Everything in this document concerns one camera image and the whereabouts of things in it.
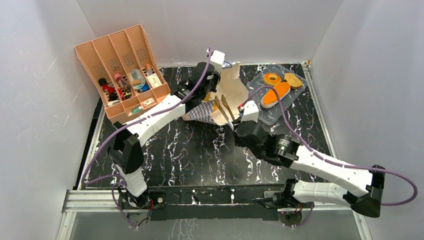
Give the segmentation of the fake donut bread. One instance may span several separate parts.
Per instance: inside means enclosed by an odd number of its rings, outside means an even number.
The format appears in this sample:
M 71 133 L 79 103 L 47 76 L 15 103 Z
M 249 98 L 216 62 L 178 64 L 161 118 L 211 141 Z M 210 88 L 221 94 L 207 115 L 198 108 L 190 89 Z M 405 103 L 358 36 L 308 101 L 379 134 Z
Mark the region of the fake donut bread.
M 279 75 L 271 72 L 264 74 L 262 80 L 265 85 L 271 87 L 275 87 L 282 82 L 282 79 Z

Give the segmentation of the checkered paper bag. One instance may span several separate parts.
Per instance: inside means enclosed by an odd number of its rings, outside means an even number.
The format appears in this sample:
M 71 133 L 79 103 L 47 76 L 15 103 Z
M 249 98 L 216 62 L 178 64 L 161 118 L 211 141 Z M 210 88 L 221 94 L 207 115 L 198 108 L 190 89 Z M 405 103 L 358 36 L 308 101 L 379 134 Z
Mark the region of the checkered paper bag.
M 238 107 L 249 96 L 249 91 L 240 78 L 240 62 L 233 62 L 232 67 L 221 71 L 220 82 L 216 92 L 209 93 L 201 104 L 182 116 L 184 121 L 198 121 L 212 125 L 223 126 L 228 122 L 216 100 L 219 100 L 222 110 L 230 121 L 240 116 Z

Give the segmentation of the round speckled bread slice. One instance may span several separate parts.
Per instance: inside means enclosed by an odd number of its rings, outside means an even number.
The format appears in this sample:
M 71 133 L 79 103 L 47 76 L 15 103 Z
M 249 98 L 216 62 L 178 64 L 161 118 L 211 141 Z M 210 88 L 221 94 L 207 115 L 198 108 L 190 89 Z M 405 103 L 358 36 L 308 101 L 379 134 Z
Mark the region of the round speckled bread slice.
M 284 80 L 292 89 L 299 89 L 304 85 L 303 82 L 293 73 L 286 73 L 284 75 Z

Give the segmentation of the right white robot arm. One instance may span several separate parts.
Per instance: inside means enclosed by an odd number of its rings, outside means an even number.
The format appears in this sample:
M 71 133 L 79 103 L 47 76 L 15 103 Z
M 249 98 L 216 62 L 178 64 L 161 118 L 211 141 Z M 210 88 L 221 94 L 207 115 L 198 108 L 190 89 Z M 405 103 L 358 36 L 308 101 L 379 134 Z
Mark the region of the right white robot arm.
M 281 193 L 288 207 L 298 203 L 321 202 L 351 208 L 370 218 L 381 215 L 385 168 L 373 165 L 359 169 L 331 156 L 309 150 L 298 139 L 286 134 L 270 134 L 254 121 L 237 123 L 235 145 L 248 148 L 257 159 L 274 166 L 311 173 L 325 182 L 288 180 Z

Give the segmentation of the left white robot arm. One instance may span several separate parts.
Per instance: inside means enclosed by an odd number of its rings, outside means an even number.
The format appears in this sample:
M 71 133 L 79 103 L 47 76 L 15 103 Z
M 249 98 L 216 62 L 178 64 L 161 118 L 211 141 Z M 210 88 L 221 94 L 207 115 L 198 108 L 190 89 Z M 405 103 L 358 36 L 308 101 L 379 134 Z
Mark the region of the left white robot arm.
M 111 139 L 107 153 L 123 178 L 126 192 L 121 188 L 118 191 L 124 201 L 135 208 L 147 207 L 150 196 L 142 172 L 142 147 L 165 125 L 198 107 L 210 92 L 215 92 L 220 78 L 220 72 L 212 64 L 200 62 L 191 76 L 149 111 L 126 124 L 114 124 L 120 132 Z

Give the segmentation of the orange fake bread loaf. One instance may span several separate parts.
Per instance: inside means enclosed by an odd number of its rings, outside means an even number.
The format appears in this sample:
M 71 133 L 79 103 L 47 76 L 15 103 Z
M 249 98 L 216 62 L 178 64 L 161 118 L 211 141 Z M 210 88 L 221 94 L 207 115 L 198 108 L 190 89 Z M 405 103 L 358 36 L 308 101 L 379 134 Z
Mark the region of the orange fake bread loaf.
M 291 86 L 287 82 L 281 82 L 273 87 L 277 93 L 272 89 L 261 98 L 260 105 L 265 109 L 275 106 L 278 101 L 282 100 L 291 90 Z

